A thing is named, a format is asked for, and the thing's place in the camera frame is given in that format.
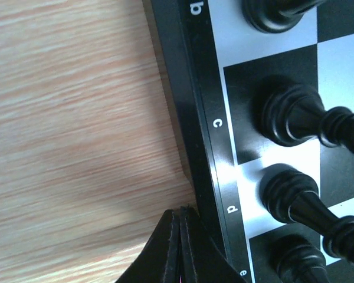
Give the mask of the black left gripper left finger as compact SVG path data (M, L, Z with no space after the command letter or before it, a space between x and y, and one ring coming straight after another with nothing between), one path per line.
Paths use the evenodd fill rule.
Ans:
M139 256L117 282L179 282L179 240L179 216L168 209Z

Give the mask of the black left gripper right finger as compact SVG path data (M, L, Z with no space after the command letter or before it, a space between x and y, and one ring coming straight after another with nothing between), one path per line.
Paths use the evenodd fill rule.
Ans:
M227 262L192 207L180 208L181 281L245 282Z

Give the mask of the black white chess board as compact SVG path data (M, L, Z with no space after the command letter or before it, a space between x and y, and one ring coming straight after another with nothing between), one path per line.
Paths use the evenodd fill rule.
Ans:
M264 170L284 163L310 175L337 216L354 215L354 154L317 138L281 147L255 128L259 100L281 84L315 88L326 109L354 112L354 1L327 1L292 29L267 34L243 16L243 1L145 1L183 170L201 219L247 282L278 282L273 242L291 233L321 246L300 225L263 207Z

